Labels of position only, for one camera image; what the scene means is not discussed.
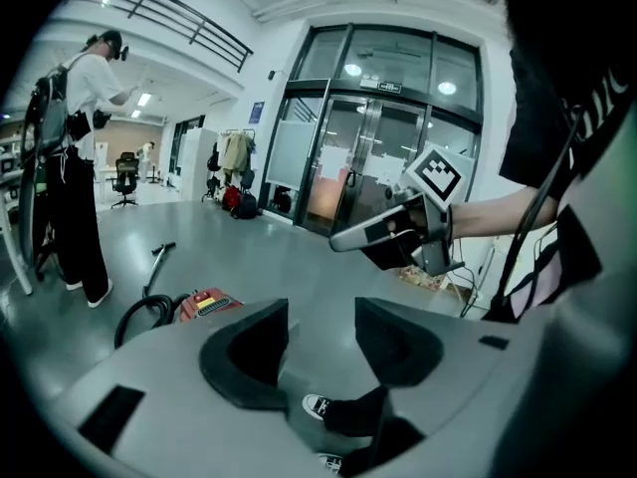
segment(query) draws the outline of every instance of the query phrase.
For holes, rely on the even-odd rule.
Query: gray floor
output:
[[[360,252],[335,254],[324,238],[265,216],[237,221],[212,204],[179,202],[125,207],[100,217],[114,290],[99,308],[88,308],[82,290],[67,292],[51,261],[45,281],[34,280],[32,296],[24,296],[15,281],[0,290],[4,330],[46,398],[55,397],[112,353],[119,318],[139,299],[152,267],[150,250],[165,242],[175,241],[177,247],[152,292],[175,297],[218,287],[244,303],[288,298],[291,318],[300,321],[301,334],[307,336],[304,347],[320,350],[326,370],[348,366],[333,343],[353,342],[357,296],[449,315],[461,310],[448,293],[433,294],[402,282],[391,272],[377,270]],[[8,278],[4,267],[2,278]],[[135,316],[128,335],[148,328],[152,320],[151,313]]]

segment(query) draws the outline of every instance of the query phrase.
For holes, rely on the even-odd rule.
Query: glass door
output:
[[[367,98],[349,96],[333,96],[327,103],[299,212],[299,224],[308,230],[331,233],[343,189],[352,183],[367,106]]]
[[[369,129],[360,147],[341,198],[332,232],[364,221],[387,208],[385,190],[393,187],[416,158],[425,110],[398,103],[367,105]]]

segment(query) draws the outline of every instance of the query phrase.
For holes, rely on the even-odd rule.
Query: red backpack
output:
[[[231,211],[235,207],[238,207],[241,203],[241,191],[236,186],[226,187],[226,191],[223,194],[221,201],[221,207],[224,210]]]

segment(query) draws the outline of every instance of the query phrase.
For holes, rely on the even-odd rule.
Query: white shoe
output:
[[[73,291],[77,291],[77,289],[81,289],[82,288],[82,282],[78,282],[78,283],[68,283],[67,284],[67,290],[69,292],[73,292]]]
[[[89,301],[89,308],[97,308],[99,305],[102,304],[102,301],[104,299],[106,299],[106,297],[108,296],[108,294],[110,294],[110,291],[112,290],[112,281],[110,280],[110,278],[108,278],[108,289],[106,289],[106,293],[101,296],[97,301],[95,301],[94,303],[91,303],[91,301]]]

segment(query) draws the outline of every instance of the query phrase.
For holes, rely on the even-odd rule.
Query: black hose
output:
[[[128,326],[128,322],[130,321],[132,315],[139,309],[141,309],[142,307],[149,307],[156,308],[159,311],[159,319],[157,319],[157,322],[152,325],[152,329],[155,329],[171,324],[172,320],[174,319],[175,311],[179,308],[181,303],[183,303],[183,301],[188,299],[189,297],[190,295],[188,294],[182,294],[173,301],[168,296],[165,296],[163,294],[154,294],[137,301],[126,311],[126,313],[119,321],[119,324],[117,325],[114,339],[115,348],[119,349],[123,344],[123,335],[126,331],[126,327]]]

